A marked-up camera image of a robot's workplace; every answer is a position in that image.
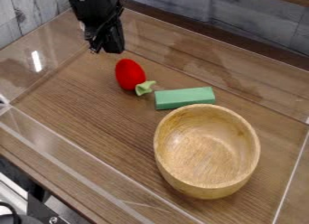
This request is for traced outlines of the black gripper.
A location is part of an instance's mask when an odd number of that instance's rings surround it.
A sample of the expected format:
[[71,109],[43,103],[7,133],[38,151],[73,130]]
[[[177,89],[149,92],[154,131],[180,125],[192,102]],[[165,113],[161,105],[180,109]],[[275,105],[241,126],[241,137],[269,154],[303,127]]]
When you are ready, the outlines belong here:
[[93,52],[105,50],[121,54],[125,51],[125,34],[121,22],[123,5],[119,0],[86,0],[85,39]]

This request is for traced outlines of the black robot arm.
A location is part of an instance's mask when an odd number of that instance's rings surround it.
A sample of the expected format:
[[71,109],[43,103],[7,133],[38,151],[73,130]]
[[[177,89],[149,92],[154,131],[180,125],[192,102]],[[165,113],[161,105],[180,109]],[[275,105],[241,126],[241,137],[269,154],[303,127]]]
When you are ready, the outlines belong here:
[[125,51],[125,33],[121,22],[121,0],[69,0],[78,20],[83,24],[85,40],[99,53],[121,54]]

